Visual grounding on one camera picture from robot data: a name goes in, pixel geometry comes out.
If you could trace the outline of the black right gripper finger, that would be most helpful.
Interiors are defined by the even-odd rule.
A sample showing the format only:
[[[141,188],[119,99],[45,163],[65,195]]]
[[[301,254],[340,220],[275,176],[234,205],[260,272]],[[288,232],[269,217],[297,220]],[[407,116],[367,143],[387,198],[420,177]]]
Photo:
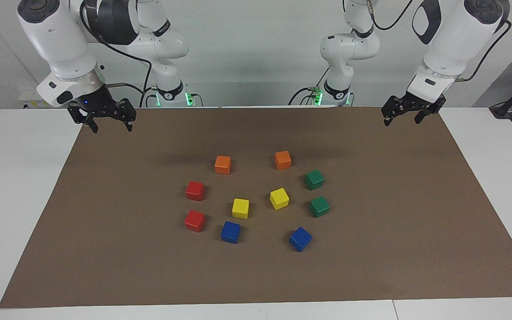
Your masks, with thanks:
[[[124,123],[128,132],[132,131],[133,122],[136,120],[136,110],[129,99],[121,99],[116,102],[116,119]]]
[[[75,101],[69,102],[68,113],[76,124],[87,126],[94,134],[98,133],[98,125],[94,120],[94,114],[90,112],[84,115],[79,103]]]

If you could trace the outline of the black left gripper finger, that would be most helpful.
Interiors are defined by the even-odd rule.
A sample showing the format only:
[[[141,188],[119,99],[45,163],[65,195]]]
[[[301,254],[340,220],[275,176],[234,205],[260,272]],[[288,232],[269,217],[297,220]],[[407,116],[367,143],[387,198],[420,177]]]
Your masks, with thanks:
[[[414,117],[415,123],[419,125],[425,119],[425,117],[439,113],[444,103],[445,100],[437,100],[435,103],[429,104],[426,107],[421,107],[418,114]]]
[[[384,125],[389,126],[393,119],[404,114],[404,100],[391,96],[381,108],[384,118]]]

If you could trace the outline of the red wooden cube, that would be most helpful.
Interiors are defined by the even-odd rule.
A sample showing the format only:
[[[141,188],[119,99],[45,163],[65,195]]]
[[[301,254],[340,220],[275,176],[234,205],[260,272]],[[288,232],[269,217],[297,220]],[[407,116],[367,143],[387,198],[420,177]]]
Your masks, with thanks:
[[[185,194],[188,199],[201,202],[205,195],[205,185],[198,181],[189,181]]]
[[[191,209],[185,217],[184,225],[191,231],[202,232],[206,221],[207,217],[203,213]]]

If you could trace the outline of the green wooden cube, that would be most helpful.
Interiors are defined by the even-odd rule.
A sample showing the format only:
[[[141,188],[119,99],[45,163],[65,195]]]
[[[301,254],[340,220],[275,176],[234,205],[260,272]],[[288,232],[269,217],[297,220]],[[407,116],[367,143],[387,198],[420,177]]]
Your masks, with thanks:
[[[329,212],[331,206],[324,196],[311,199],[309,202],[309,210],[315,218],[321,217]]]
[[[324,185],[325,178],[319,170],[307,172],[304,177],[304,183],[310,191],[316,190]]]

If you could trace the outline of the white power strip box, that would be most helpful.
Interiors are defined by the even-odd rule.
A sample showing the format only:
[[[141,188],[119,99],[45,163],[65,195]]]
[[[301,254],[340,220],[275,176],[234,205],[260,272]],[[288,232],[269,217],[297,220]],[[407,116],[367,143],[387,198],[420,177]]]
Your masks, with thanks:
[[[22,89],[18,94],[18,101],[22,109],[52,109],[51,104],[47,103],[36,91]]]

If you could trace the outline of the orange wooden cube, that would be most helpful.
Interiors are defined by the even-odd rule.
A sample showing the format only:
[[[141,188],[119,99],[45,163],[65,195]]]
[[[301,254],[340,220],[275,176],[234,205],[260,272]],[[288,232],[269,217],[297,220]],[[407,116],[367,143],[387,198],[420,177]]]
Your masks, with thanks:
[[[229,156],[216,156],[214,168],[217,174],[229,175],[232,168],[232,159]]]
[[[274,161],[277,170],[285,170],[292,166],[292,158],[290,156],[289,151],[287,150],[276,152],[274,156]]]

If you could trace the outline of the yellow wooden cube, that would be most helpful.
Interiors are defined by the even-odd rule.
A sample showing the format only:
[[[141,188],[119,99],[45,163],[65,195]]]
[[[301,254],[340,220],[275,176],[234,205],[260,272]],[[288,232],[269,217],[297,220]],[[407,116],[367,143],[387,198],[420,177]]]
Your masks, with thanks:
[[[233,201],[232,216],[236,219],[248,219],[249,205],[250,202],[248,199],[235,198]]]
[[[290,197],[284,188],[270,192],[269,199],[275,210],[285,208],[290,204]]]

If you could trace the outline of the brown paper table mat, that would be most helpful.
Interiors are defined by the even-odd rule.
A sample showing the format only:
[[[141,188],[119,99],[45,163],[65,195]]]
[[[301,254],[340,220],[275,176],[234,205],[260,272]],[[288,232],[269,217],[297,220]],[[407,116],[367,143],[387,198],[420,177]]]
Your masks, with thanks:
[[[132,132],[98,126],[80,130],[1,308],[512,296],[512,239],[439,116],[142,109]],[[325,182],[310,191],[313,170]],[[290,204],[275,210],[279,188]],[[315,218],[319,196],[331,209]],[[248,219],[232,216],[235,198]],[[202,232],[184,225],[191,209]],[[221,240],[226,221],[237,244]],[[288,241],[298,227],[313,237],[302,252]]]

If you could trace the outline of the blue wooden cube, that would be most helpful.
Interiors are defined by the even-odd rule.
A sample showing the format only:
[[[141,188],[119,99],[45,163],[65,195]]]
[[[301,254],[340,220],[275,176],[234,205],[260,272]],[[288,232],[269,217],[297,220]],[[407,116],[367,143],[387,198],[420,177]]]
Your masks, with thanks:
[[[311,243],[313,237],[309,231],[303,227],[298,227],[293,233],[291,233],[288,241],[297,252],[302,252]]]
[[[226,221],[222,225],[220,237],[222,241],[237,244],[240,238],[240,225],[232,221]]]

